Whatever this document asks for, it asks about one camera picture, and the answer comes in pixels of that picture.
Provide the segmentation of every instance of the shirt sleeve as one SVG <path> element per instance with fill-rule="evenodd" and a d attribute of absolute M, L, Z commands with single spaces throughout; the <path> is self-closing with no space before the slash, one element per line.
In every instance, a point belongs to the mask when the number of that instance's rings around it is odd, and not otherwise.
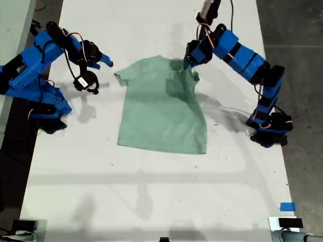
<path fill-rule="evenodd" d="M 127 68 L 114 73 L 121 86 L 126 86 L 142 73 L 143 60 L 139 60 Z"/>

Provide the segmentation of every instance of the concrete floor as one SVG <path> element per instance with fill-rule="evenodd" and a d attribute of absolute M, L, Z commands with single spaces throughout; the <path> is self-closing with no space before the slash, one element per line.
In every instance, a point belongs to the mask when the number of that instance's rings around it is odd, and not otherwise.
<path fill-rule="evenodd" d="M 63 0 L 45 1 L 47 8 L 35 12 L 34 19 L 43 25 L 58 22 Z M 37 0 L 37 8 L 43 4 Z M 296 215 L 303 218 L 307 232 L 323 235 L 323 1 L 257 0 L 257 4 L 266 58 L 286 67 L 278 105 L 294 122 L 283 152 Z M 20 208 L 0 225 L 8 228 L 17 211 Z"/>

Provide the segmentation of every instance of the wire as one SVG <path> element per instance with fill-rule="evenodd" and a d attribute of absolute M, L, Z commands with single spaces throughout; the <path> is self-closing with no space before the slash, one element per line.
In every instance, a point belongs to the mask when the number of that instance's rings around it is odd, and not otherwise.
<path fill-rule="evenodd" d="M 259 96 L 262 97 L 262 95 L 260 94 L 260 92 L 257 90 L 256 85 L 254 85 L 254 90 L 256 91 L 256 93 L 258 93 L 258 101 L 260 101 Z M 278 107 L 277 105 L 274 105 L 274 108 L 277 108 L 280 112 L 282 112 L 283 114 L 287 115 L 280 107 Z"/>
<path fill-rule="evenodd" d="M 55 87 L 55 82 L 53 80 L 48 79 L 45 82 L 52 82 L 52 86 Z"/>
<path fill-rule="evenodd" d="M 271 124 L 268 124 L 266 127 L 263 127 L 262 125 L 259 125 L 262 129 L 269 129 L 272 125 Z"/>
<path fill-rule="evenodd" d="M 233 7 L 232 0 L 230 0 L 230 2 L 231 2 L 231 9 L 232 9 L 232 11 L 231 11 L 231 32 L 233 32 L 233 9 L 234 9 L 234 7 Z"/>
<path fill-rule="evenodd" d="M 66 54 L 65 49 L 63 49 L 63 51 L 64 51 L 64 54 L 65 54 L 65 59 L 66 59 L 66 62 L 67 62 L 67 66 L 69 67 L 70 72 L 71 72 L 71 74 L 72 74 L 72 76 L 73 76 L 74 80 L 76 80 L 76 77 L 75 77 L 75 75 L 74 75 L 74 73 L 73 73 L 73 71 L 72 71 L 72 68 L 71 68 L 71 65 L 70 65 L 70 61 L 69 61 L 69 58 L 67 57 L 67 54 Z"/>
<path fill-rule="evenodd" d="M 40 9 L 35 9 L 35 12 L 39 12 L 39 11 L 42 11 L 42 10 L 44 10 L 46 7 L 47 7 L 47 3 L 44 1 L 44 0 L 41 0 L 45 5 L 42 7 L 42 8 L 40 8 Z"/>
<path fill-rule="evenodd" d="M 85 59 L 85 61 L 87 62 L 87 59 L 86 59 L 86 56 L 85 56 L 84 40 L 83 40 L 83 38 L 82 38 L 82 35 L 81 35 L 80 33 L 77 33 L 77 32 L 71 32 L 71 33 L 68 33 L 68 34 L 66 35 L 66 37 L 69 37 L 69 36 L 71 36 L 71 35 L 73 35 L 73 34 L 77 34 L 77 35 L 79 35 L 79 36 L 81 37 L 81 40 L 82 40 L 82 48 L 83 48 L 83 54 L 84 54 L 84 59 Z"/>
<path fill-rule="evenodd" d="M 260 84 L 260 88 L 259 88 L 259 91 L 257 90 L 257 88 L 256 88 L 256 85 L 254 85 L 254 90 L 256 91 L 256 93 L 258 93 L 258 103 L 259 103 L 259 101 L 260 101 L 260 99 L 261 99 L 261 91 L 262 91 L 262 82 L 261 82 L 261 84 Z M 256 109 L 256 112 L 254 113 L 254 116 L 253 116 L 253 120 L 255 120 L 256 119 L 256 115 L 257 115 L 257 112 L 258 112 L 258 110 Z"/>
<path fill-rule="evenodd" d="M 49 40 L 49 41 L 47 41 L 47 42 L 44 44 L 44 47 L 43 47 L 42 52 L 41 52 L 41 63 L 42 63 L 42 64 L 44 64 L 44 62 L 45 62 L 45 50 L 46 50 L 46 48 L 48 47 L 48 45 L 49 45 L 49 44 L 51 44 L 51 43 L 54 43 L 54 41 L 53 41 L 53 40 Z M 41 105 L 42 100 L 43 100 L 43 92 L 42 92 L 41 85 L 40 85 L 40 74 L 38 74 L 38 87 L 39 87 L 39 92 L 40 92 L 40 101 L 39 101 L 39 103 L 38 103 L 38 107 L 37 107 L 37 109 L 36 109 L 36 113 L 38 113 L 38 112 L 39 112 L 40 105 Z M 32 110 L 30 110 L 30 111 L 29 111 L 29 113 L 28 113 L 28 119 L 29 119 L 30 114 L 31 114 L 31 112 L 32 112 L 33 110 L 34 110 L 34 109 L 32 109 Z M 37 130 L 38 130 L 38 128 L 39 128 L 39 120 L 37 119 Z"/>
<path fill-rule="evenodd" d="M 261 97 L 262 97 L 262 90 L 263 90 L 263 85 L 260 84 L 260 87 L 259 87 L 259 92 L 258 92 L 258 102 L 260 101 Z"/>
<path fill-rule="evenodd" d="M 205 28 L 203 28 L 203 29 L 207 34 L 208 40 L 210 41 L 210 44 L 212 45 L 212 48 L 214 49 L 216 47 L 216 45 L 213 43 L 213 41 L 211 39 L 210 26 L 208 24 L 199 24 L 199 25 L 197 25 L 197 28 L 196 28 L 196 40 L 198 40 L 198 32 L 199 32 L 198 30 L 199 30 L 200 26 L 205 26 Z"/>
<path fill-rule="evenodd" d="M 29 111 L 29 113 L 28 113 L 28 119 L 29 119 L 30 114 L 31 114 L 31 112 L 32 112 L 33 110 L 35 110 L 35 109 L 34 109 L 34 108 L 32 108 L 32 109 Z"/>

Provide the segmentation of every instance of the green t-shirt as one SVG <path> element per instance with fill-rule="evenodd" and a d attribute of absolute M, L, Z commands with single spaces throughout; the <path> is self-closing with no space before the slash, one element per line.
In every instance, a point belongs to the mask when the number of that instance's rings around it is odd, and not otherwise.
<path fill-rule="evenodd" d="M 195 96 L 198 73 L 182 60 L 155 56 L 115 73 L 128 85 L 118 145 L 206 153 L 206 121 Z"/>

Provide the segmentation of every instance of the robotic arm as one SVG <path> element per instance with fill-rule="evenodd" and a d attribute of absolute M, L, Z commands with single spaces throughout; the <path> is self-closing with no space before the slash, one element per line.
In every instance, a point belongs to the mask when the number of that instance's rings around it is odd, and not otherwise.
<path fill-rule="evenodd" d="M 250 84 L 260 85 L 257 108 L 246 123 L 257 130 L 251 140 L 267 148 L 275 143 L 284 146 L 287 144 L 286 133 L 293 129 L 291 117 L 283 111 L 271 111 L 279 95 L 285 68 L 271 68 L 259 54 L 239 43 L 238 37 L 223 24 L 219 24 L 213 32 L 210 31 L 209 26 L 218 15 L 220 1 L 206 0 L 198 14 L 196 19 L 203 25 L 201 32 L 204 33 L 188 43 L 184 68 L 206 64 L 215 54 Z"/>
<path fill-rule="evenodd" d="M 99 82 L 95 73 L 87 70 L 87 67 L 100 69 L 98 62 L 112 67 L 113 62 L 93 42 L 83 39 L 79 42 L 73 36 L 78 33 L 68 33 L 54 22 L 49 22 L 45 30 L 34 34 L 36 36 L 32 46 L 6 65 L 0 66 L 0 94 L 32 101 L 30 117 L 38 119 L 40 128 L 52 134 L 67 127 L 60 117 L 68 115 L 72 109 L 60 89 L 43 80 L 40 74 L 65 54 L 67 62 L 69 59 L 80 67 L 80 75 L 75 76 L 68 62 L 75 88 L 96 95 Z"/>

